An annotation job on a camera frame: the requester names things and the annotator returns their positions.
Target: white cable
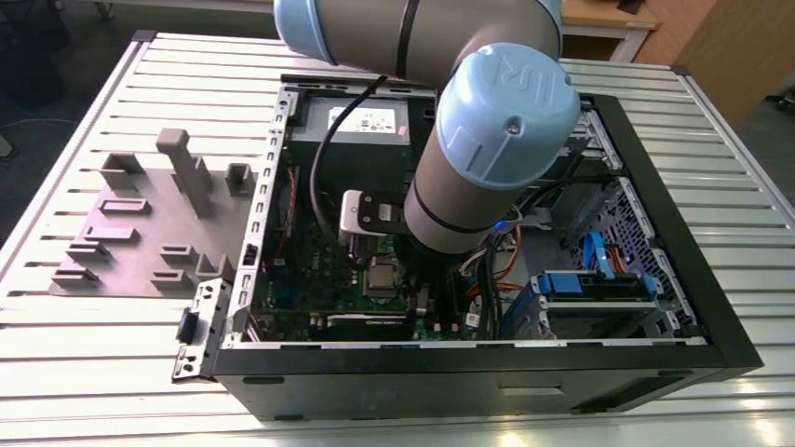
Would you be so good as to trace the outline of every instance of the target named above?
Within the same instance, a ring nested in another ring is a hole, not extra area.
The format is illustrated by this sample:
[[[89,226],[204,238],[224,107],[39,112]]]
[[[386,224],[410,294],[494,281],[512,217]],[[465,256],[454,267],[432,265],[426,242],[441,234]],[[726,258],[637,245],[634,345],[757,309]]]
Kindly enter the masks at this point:
[[[69,121],[67,119],[58,119],[58,118],[30,118],[30,119],[19,119],[18,121],[13,121],[11,123],[3,124],[0,126],[0,129],[11,128],[19,124],[25,123],[35,123],[35,122],[50,122],[50,123],[65,123],[70,124],[71,126],[77,126],[78,123],[74,121]]]
[[[469,259],[466,259],[466,260],[462,262],[462,264],[460,265],[460,269],[458,269],[458,271],[460,271],[460,274],[461,274],[461,275],[464,275],[464,274],[465,274],[465,271],[466,271],[466,269],[469,268],[469,265],[472,265],[472,263],[473,263],[473,262],[477,260],[477,258],[478,258],[480,256],[482,256],[484,254],[485,254],[485,249],[482,249],[482,250],[480,250],[477,253],[474,253],[474,254],[473,254],[470,257],[469,257]]]

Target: aluminum table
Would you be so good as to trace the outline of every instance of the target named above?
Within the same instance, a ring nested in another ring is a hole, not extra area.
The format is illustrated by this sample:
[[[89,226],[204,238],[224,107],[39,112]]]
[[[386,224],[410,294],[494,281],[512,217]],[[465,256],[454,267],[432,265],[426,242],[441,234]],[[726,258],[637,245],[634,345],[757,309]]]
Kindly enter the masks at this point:
[[[166,168],[186,129],[209,169],[261,165],[284,74],[372,77],[281,42],[138,34],[0,251],[0,439],[130,445],[795,444],[795,213],[696,83],[668,67],[564,61],[618,97],[765,367],[625,414],[262,425],[218,385],[170,384],[185,301],[46,294],[109,152]]]

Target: black computer chassis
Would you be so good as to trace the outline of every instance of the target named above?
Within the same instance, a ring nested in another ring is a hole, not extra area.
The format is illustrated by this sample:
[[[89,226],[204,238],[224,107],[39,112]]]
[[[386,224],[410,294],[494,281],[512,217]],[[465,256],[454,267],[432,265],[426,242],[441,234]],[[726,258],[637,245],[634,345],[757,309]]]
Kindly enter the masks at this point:
[[[257,419],[622,412],[762,366],[617,99],[582,99],[602,120],[709,343],[380,349],[208,344],[213,361],[201,375],[224,385]],[[213,325],[222,324],[224,313]]]

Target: black cable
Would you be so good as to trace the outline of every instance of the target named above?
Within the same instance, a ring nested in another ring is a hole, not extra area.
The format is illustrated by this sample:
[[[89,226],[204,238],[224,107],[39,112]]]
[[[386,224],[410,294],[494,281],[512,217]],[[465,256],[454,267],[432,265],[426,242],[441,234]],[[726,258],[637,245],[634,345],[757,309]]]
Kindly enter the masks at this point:
[[[606,183],[612,182],[616,179],[614,175],[604,174],[604,175],[582,175],[574,177],[566,177],[565,179],[560,179],[552,183],[545,184],[541,186],[526,199],[521,202],[518,207],[518,212],[521,215],[526,215],[530,210],[541,203],[544,198],[549,196],[549,194],[554,193],[558,189],[577,183]]]
[[[325,137],[322,138],[322,142],[320,142],[320,146],[317,147],[317,151],[314,153],[314,161],[312,162],[312,171],[309,173],[309,200],[312,201],[312,212],[314,213],[314,217],[317,219],[317,225],[320,226],[320,230],[322,231],[322,235],[328,239],[329,244],[332,245],[332,249],[342,252],[342,259],[349,259],[348,255],[341,250],[341,246],[338,245],[338,241],[334,235],[334,231],[332,230],[332,226],[328,223],[328,219],[325,218],[325,214],[322,214],[322,208],[320,207],[320,201],[317,200],[317,177],[320,171],[320,164],[322,162],[322,157],[325,156],[325,152],[328,151],[329,143],[332,142],[332,138],[334,137],[336,131],[345,121],[345,118],[352,113],[353,109],[358,107],[358,104],[364,102],[364,100],[369,97],[369,95],[381,87],[381,84],[386,82],[386,77],[380,76],[372,84],[366,87],[366,89],[361,92],[361,94],[352,100],[342,113],[338,114],[336,117],[332,126],[329,127],[328,131],[325,132]]]
[[[485,293],[485,262],[480,260],[477,265],[477,283],[480,285],[480,322],[477,326],[477,339],[488,340],[492,333],[492,311],[493,306],[489,302],[490,294]]]
[[[488,248],[482,255],[484,278],[480,284],[481,299],[488,296],[492,309],[492,340],[498,339],[498,321],[501,319],[501,303],[498,301],[497,280],[494,279],[494,257],[497,255],[497,239],[488,240]]]

